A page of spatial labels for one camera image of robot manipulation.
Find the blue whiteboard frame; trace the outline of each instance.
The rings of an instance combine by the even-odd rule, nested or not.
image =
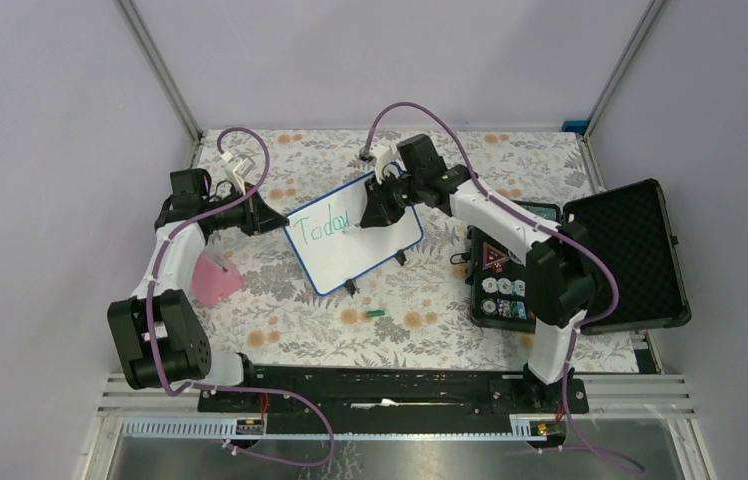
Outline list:
[[[311,202],[309,202],[309,203],[307,203],[305,205],[301,205],[300,207],[297,207],[296,209],[294,209],[291,212],[287,213],[286,217],[288,218],[289,216],[294,215],[295,213],[303,210],[304,208],[312,205],[313,203],[320,202],[325,197],[329,197],[330,195],[338,192],[339,190],[343,190],[343,189],[345,189],[345,188],[347,188],[347,187],[349,187],[349,186],[351,186],[351,185],[353,185],[353,184],[355,184],[357,182],[365,180],[366,178],[368,178],[368,177],[370,177],[372,175],[374,175],[374,172],[366,173],[365,175],[362,175],[359,178],[351,180],[350,182],[342,185],[341,187],[338,187],[338,188],[335,188],[333,190],[330,190],[328,193],[325,193],[324,195],[321,195],[320,197],[316,198],[315,200],[312,200]],[[424,229],[421,228],[421,219],[418,218],[418,212],[415,211],[415,206],[412,206],[410,208],[412,208],[412,214],[415,215],[415,221],[416,221],[416,223],[418,223],[418,230],[421,232],[421,236],[418,237],[418,240],[416,240],[416,241],[412,242],[411,244],[407,245],[406,247],[404,247],[405,250],[409,250],[410,248],[418,245],[418,243],[421,242],[421,240],[424,240]],[[297,248],[295,247],[294,242],[292,241],[291,235],[289,235],[288,227],[283,227],[283,233],[286,234],[286,239],[289,241],[289,245],[292,246],[292,250],[294,250],[294,252],[295,252],[295,257],[297,257],[298,263],[300,263],[300,266],[303,268],[303,273],[306,274],[306,279],[309,280],[309,284],[312,285],[312,290],[315,291],[315,293],[318,296],[320,296],[320,297],[326,297],[327,295],[330,295],[331,293],[335,292],[336,290],[339,290],[339,289],[341,289],[341,288],[344,287],[343,285],[339,285],[338,287],[330,290],[329,292],[326,292],[326,293],[319,292],[318,289],[315,288],[315,282],[312,281],[312,276],[309,275],[309,270],[306,269],[306,265],[303,263],[303,260],[300,258],[300,253],[297,251]],[[365,270],[364,272],[360,273],[359,275],[357,275],[357,276],[355,276],[353,278],[349,278],[348,280],[356,280],[357,278],[365,275],[366,273],[370,272],[371,270],[374,270],[375,268],[379,267],[380,265],[388,262],[389,260],[391,260],[392,258],[394,258],[395,253],[397,253],[397,252],[394,252],[393,254],[387,256],[386,258],[384,258],[383,260],[379,261],[378,263],[372,265],[371,268],[369,268],[368,270]]]

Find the open case lid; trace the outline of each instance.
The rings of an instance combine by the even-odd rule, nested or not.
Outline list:
[[[685,325],[692,318],[665,198],[653,179],[567,203],[563,221],[586,227],[589,247],[615,275],[620,300],[609,317],[583,328],[597,334]],[[606,279],[589,314],[611,301]]]

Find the glass panel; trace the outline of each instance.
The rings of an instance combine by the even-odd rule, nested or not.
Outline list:
[[[593,444],[619,449],[642,462],[648,468],[649,478],[683,478],[668,429],[658,420],[600,420],[597,425],[583,420],[578,426]],[[326,442],[266,440],[253,448],[285,458],[315,460],[324,454]],[[329,465],[306,471],[241,454],[232,457],[228,450],[220,448],[218,441],[124,438],[110,479],[631,478],[591,454],[506,455],[527,448],[530,447],[523,442],[341,441]]]

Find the table surface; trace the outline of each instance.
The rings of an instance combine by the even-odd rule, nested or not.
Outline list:
[[[213,184],[224,179],[215,147],[220,131],[209,131],[198,166]],[[260,130],[271,153],[268,179],[260,189],[274,209],[288,213],[341,186],[370,167],[357,160],[361,130]],[[377,140],[396,144],[417,133],[433,138],[448,165],[460,162],[443,133],[382,131]],[[573,134],[460,132],[478,174],[512,199],[564,204],[593,193]],[[259,145],[243,134],[223,144],[259,165]],[[234,263],[242,290],[195,311],[213,349],[243,352],[256,363],[358,367],[521,370],[533,335],[476,327],[469,319],[465,265],[451,255],[468,250],[466,224],[425,206],[417,208],[424,239],[407,251],[405,266],[386,262],[344,289],[320,297],[308,283],[281,230],[258,238],[228,229],[210,238],[207,251]],[[366,318],[368,310],[386,316]],[[627,333],[580,337],[573,365],[581,371],[636,372]]]

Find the white wall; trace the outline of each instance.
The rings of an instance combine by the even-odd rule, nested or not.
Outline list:
[[[0,1],[0,478],[69,478],[188,140],[115,3]]]
[[[648,0],[136,0],[203,128],[586,119]],[[417,112],[384,121],[417,126]]]
[[[660,180],[693,318],[660,335],[720,480],[748,479],[748,2],[671,2],[594,137],[610,186]]]

